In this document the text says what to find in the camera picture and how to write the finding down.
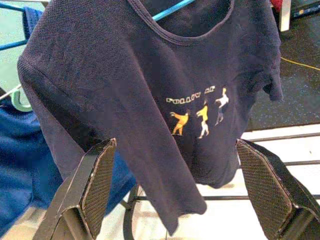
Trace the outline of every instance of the black floor mat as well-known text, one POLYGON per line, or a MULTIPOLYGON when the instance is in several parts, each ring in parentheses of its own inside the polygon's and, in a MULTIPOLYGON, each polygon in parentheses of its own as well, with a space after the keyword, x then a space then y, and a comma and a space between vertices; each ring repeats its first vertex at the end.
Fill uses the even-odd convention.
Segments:
MULTIPOLYGON (((320 68, 320 13, 292 20, 280 38, 282 57, 320 68)), ((281 60, 280 75, 284 99, 259 92, 247 131, 320 123, 320 71, 281 60)))

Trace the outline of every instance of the green hanger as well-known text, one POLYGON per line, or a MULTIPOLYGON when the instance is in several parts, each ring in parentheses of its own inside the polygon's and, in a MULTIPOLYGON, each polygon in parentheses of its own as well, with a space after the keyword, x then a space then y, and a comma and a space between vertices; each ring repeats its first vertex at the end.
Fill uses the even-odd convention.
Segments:
POLYGON ((27 104, 27 105, 23 105, 21 104, 20 102, 20 91, 19 90, 15 90, 13 93, 12 93, 12 96, 11 96, 11 103, 12 105, 15 107, 15 109, 21 111, 21 112, 30 112, 32 111, 32 107, 30 104, 27 104))
POLYGON ((10 94, 12 94, 11 96, 11 103, 14 106, 15 109, 21 111, 21 112, 30 112, 32 111, 31 105, 23 105, 20 102, 20 91, 19 88, 21 88, 21 84, 19 84, 18 86, 16 86, 14 89, 8 91, 6 94, 4 94, 3 96, 0 97, 0 99, 4 99, 5 97, 9 96, 10 94))

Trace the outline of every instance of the navy blue t-shirt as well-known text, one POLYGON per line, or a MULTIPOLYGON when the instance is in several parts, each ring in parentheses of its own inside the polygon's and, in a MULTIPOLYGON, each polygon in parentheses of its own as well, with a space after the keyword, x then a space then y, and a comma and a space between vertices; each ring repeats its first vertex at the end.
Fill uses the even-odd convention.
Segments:
POLYGON ((256 93, 282 98, 280 39, 268 0, 197 0, 155 22, 163 2, 53 0, 18 71, 62 174, 116 138, 172 234, 206 211, 195 183, 233 178, 256 93))

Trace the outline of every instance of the red object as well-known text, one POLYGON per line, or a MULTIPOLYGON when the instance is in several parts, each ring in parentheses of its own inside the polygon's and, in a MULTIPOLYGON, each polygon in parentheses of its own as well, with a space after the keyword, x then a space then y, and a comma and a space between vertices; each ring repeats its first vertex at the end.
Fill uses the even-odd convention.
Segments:
POLYGON ((270 0, 277 12, 280 12, 283 0, 270 0))

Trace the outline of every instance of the black mesh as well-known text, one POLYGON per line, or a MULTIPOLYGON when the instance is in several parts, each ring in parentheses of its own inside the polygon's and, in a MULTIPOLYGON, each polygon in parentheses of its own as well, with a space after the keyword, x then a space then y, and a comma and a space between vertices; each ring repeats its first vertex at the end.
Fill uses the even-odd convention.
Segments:
POLYGON ((96 238, 104 218, 112 182, 113 151, 102 153, 91 174, 82 200, 82 210, 91 234, 96 238))
POLYGON ((269 240, 277 239, 278 230, 291 215, 291 201, 264 155, 241 141, 237 150, 245 186, 264 234, 269 240))

